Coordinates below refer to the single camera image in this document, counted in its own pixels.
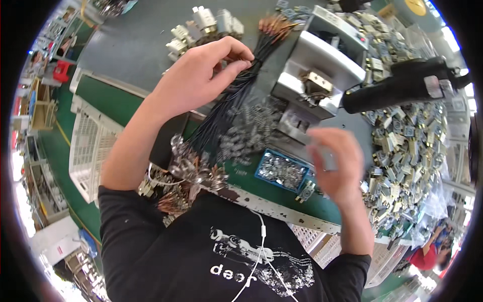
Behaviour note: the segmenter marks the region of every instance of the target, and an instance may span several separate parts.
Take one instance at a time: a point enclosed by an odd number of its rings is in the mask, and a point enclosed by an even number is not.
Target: gray machine
[[[368,41],[316,5],[272,94],[291,102],[278,130],[307,144],[305,131],[337,115],[344,92],[364,81]]]

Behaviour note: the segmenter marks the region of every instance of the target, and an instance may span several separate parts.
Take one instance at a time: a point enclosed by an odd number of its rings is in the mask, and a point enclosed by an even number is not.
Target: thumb
[[[249,61],[237,60],[228,64],[221,72],[211,79],[209,86],[210,90],[218,95],[220,94],[228,85],[231,84],[237,77],[237,75],[247,68],[250,68],[252,64]]]

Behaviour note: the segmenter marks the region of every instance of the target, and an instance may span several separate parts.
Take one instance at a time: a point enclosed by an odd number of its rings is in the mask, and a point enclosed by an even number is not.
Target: person's left hand
[[[255,57],[233,37],[189,49],[166,72],[146,98],[153,110],[167,118],[199,108],[213,101]],[[223,60],[232,61],[221,69]]]

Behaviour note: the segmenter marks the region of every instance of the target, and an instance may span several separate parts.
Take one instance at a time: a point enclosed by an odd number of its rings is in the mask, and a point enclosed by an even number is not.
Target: red shirt
[[[426,256],[423,256],[423,249],[418,248],[415,253],[409,257],[408,261],[418,269],[426,271],[432,269],[436,265],[437,256],[436,246],[431,244]]]

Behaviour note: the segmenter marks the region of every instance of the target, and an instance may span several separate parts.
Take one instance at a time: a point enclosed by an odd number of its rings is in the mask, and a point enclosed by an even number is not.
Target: black hair
[[[30,58],[30,61],[33,63],[33,61],[35,60],[35,58],[37,57],[37,54],[39,53],[38,50],[34,51],[33,54],[32,54],[32,57]]]
[[[442,263],[440,263],[440,267],[439,267],[439,270],[440,271],[444,271],[448,265],[450,264],[450,261],[451,261],[451,251],[446,254],[446,258],[444,258],[444,261]]]

